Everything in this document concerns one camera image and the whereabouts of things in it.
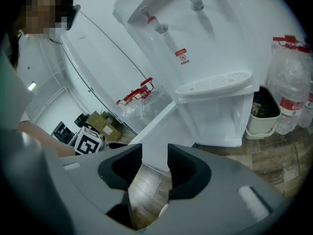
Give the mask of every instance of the drip tray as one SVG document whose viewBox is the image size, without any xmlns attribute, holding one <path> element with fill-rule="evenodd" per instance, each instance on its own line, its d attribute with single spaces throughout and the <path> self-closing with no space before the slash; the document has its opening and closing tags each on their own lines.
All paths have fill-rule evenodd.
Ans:
<svg viewBox="0 0 313 235">
<path fill-rule="evenodd" d="M 250 82 L 252 74 L 247 71 L 231 72 L 223 75 L 213 76 L 185 84 L 175 91 L 179 98 L 193 98 L 198 95 L 211 96 L 222 94 L 231 90 L 240 90 Z"/>
</svg>

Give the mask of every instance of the warning label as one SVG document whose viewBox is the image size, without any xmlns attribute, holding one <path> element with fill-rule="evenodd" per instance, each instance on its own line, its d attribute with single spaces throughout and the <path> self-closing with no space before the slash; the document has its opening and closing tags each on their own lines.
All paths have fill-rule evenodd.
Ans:
<svg viewBox="0 0 313 235">
<path fill-rule="evenodd" d="M 179 59 L 182 61 L 180 63 L 181 65 L 189 63 L 189 60 L 187 60 L 187 56 L 185 53 L 187 53 L 185 48 L 175 52 L 176 57 L 179 57 Z"/>
<path fill-rule="evenodd" d="M 186 52 L 187 52 L 186 49 L 181 49 L 181 50 L 175 52 L 175 55 L 176 55 L 176 57 L 178 57 L 178 56 L 180 56 L 180 55 L 182 55 L 182 54 L 184 54 Z"/>
</svg>

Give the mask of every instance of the red bottle label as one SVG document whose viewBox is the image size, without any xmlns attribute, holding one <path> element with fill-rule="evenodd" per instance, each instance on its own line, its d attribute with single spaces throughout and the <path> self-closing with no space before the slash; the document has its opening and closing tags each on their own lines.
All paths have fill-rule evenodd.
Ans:
<svg viewBox="0 0 313 235">
<path fill-rule="evenodd" d="M 280 101 L 280 109 L 284 115 L 289 117 L 297 116 L 302 109 L 303 103 L 304 102 L 293 102 L 283 97 Z"/>
<path fill-rule="evenodd" d="M 305 107 L 309 109 L 313 109 L 313 93 L 310 93 L 309 99 L 307 103 L 305 104 Z"/>
</svg>

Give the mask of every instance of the water bottle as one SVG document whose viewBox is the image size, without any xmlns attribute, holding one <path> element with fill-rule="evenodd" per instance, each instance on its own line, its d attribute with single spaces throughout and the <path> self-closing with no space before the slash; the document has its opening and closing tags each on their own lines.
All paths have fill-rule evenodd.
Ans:
<svg viewBox="0 0 313 235">
<path fill-rule="evenodd" d="M 305 104 L 298 124 L 302 128 L 308 128 L 312 123 L 312 118 L 313 118 L 313 81 L 311 80 L 310 96 Z"/>
<path fill-rule="evenodd" d="M 150 77 L 141 83 L 139 92 L 141 95 L 140 115 L 147 125 L 172 102 L 172 98 L 156 84 L 155 81 L 152 83 Z"/>
<path fill-rule="evenodd" d="M 117 105 L 122 106 L 121 116 L 124 119 L 127 119 L 131 124 L 131 127 L 136 131 L 142 131 L 147 125 L 144 123 L 143 119 L 140 116 L 140 98 L 136 96 L 139 94 L 139 89 L 132 91 L 127 95 L 123 100 L 118 100 Z"/>
<path fill-rule="evenodd" d="M 311 71 L 311 85 L 310 85 L 310 95 L 309 98 L 305 104 L 305 107 L 303 109 L 302 115 L 299 119 L 298 124 L 302 128 L 307 128 L 312 123 L 313 118 L 313 55 L 312 52 L 310 52 L 309 45 L 306 45 L 306 49 L 304 49 L 304 55 L 306 58 L 306 61 L 310 67 Z"/>
<path fill-rule="evenodd" d="M 280 104 L 281 116 L 276 123 L 276 132 L 285 135 L 296 127 L 310 91 L 310 69 L 303 52 L 298 49 L 294 36 L 273 38 L 285 41 L 269 66 L 267 87 Z"/>
</svg>

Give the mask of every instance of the wooden floor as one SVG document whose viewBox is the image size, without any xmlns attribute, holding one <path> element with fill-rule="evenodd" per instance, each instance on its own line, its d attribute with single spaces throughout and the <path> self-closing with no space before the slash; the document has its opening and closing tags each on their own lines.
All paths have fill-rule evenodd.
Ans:
<svg viewBox="0 0 313 235">
<path fill-rule="evenodd" d="M 142 165 L 128 189 L 135 229 L 140 230 L 153 223 L 168 203 L 172 180 Z"/>
<path fill-rule="evenodd" d="M 136 137 L 136 135 L 125 125 L 121 124 L 116 129 L 122 133 L 122 136 L 119 138 L 118 142 L 129 144 Z"/>
<path fill-rule="evenodd" d="M 263 140 L 243 138 L 238 148 L 194 147 L 241 162 L 289 198 L 298 193 L 312 166 L 313 124 L 306 129 L 297 126 L 284 136 L 274 133 Z"/>
</svg>

